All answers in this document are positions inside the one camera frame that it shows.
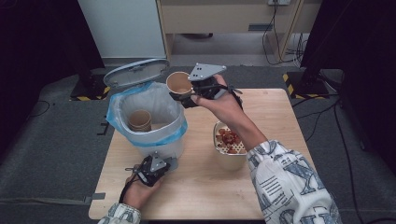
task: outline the sleeve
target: sleeve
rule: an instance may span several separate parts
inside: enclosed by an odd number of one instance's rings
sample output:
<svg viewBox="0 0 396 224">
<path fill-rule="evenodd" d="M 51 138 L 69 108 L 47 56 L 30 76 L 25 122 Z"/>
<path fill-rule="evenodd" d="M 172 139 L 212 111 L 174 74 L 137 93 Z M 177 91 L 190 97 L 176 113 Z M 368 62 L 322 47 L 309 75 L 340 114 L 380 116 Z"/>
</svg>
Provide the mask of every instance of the sleeve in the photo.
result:
<svg viewBox="0 0 396 224">
<path fill-rule="evenodd" d="M 247 161 L 266 223 L 342 223 L 334 200 L 301 153 L 271 140 L 251 149 Z"/>
<path fill-rule="evenodd" d="M 137 224 L 140 223 L 140 218 L 139 210 L 123 203 L 115 203 L 99 224 Z"/>
</svg>

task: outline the electrical socket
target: electrical socket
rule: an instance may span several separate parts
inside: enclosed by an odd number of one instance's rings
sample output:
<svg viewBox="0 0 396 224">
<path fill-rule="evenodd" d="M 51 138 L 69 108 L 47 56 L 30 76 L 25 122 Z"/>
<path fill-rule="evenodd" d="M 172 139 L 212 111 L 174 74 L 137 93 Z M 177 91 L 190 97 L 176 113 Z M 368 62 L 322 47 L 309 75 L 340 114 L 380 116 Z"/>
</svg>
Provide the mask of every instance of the electrical socket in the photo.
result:
<svg viewBox="0 0 396 224">
<path fill-rule="evenodd" d="M 275 2 L 278 6 L 288 6 L 290 5 L 290 0 L 268 0 L 268 5 L 274 6 Z"/>
</svg>

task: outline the open gray lid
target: open gray lid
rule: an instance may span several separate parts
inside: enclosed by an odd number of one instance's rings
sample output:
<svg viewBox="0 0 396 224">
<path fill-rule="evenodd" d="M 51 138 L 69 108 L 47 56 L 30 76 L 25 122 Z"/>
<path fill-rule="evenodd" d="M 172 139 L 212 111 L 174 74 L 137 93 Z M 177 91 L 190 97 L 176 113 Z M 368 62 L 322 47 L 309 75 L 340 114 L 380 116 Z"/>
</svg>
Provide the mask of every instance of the open gray lid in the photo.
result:
<svg viewBox="0 0 396 224">
<path fill-rule="evenodd" d="M 169 67 L 165 59 L 148 59 L 129 63 L 105 75 L 103 81 L 110 88 L 124 88 L 151 81 L 163 75 Z"/>
</svg>

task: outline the yellow and black tape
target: yellow and black tape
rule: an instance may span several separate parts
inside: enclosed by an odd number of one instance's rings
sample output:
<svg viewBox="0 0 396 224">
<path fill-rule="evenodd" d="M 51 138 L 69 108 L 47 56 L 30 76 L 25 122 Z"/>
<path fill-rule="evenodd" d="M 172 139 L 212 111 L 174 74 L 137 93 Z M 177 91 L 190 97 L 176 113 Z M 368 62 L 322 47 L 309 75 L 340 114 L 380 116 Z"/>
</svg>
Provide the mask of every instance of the yellow and black tape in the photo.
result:
<svg viewBox="0 0 396 224">
<path fill-rule="evenodd" d="M 328 95 L 320 95 L 320 94 L 297 94 L 294 92 L 294 88 L 290 82 L 288 74 L 283 74 L 283 80 L 286 83 L 286 87 L 288 88 L 289 95 L 291 99 L 308 99 L 308 98 L 315 98 L 315 99 L 327 99 L 329 98 Z"/>
<path fill-rule="evenodd" d="M 101 95 L 93 95 L 93 96 L 80 95 L 80 96 L 70 97 L 70 100 L 71 101 L 105 100 L 109 91 L 110 88 L 105 87 Z"/>
</svg>

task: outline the carpeted floor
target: carpeted floor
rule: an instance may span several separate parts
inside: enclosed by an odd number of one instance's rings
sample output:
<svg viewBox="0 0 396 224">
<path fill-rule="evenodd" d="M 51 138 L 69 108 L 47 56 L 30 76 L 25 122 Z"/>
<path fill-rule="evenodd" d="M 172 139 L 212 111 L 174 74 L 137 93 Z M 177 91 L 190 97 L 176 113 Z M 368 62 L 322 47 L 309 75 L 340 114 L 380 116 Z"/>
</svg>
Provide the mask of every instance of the carpeted floor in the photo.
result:
<svg viewBox="0 0 396 224">
<path fill-rule="evenodd" d="M 191 69 L 171 67 L 166 75 Z M 295 67 L 229 66 L 223 75 L 236 88 L 286 89 L 282 75 L 296 70 Z M 77 81 L 77 76 L 68 77 L 42 90 L 32 117 L 0 167 L 0 199 L 52 198 L 82 202 L 94 193 L 114 129 L 109 127 L 106 134 L 100 133 L 105 130 L 108 98 L 117 91 L 111 90 L 102 101 L 69 101 Z M 296 117 L 326 109 L 337 99 L 338 96 L 332 96 L 303 102 L 294 107 Z M 298 102 L 301 100 L 290 99 L 292 105 Z M 339 106 L 336 112 L 346 139 L 362 219 L 367 223 L 380 217 L 396 218 L 396 177 L 376 154 L 360 149 L 359 138 L 345 112 Z M 319 176 L 335 198 L 344 223 L 359 223 L 352 200 L 347 154 L 333 109 L 320 114 L 317 122 L 318 116 L 298 119 L 305 139 L 313 134 L 307 141 L 311 156 Z M 97 220 L 88 217 L 89 208 L 88 204 L 2 203 L 0 223 L 96 223 Z"/>
</svg>

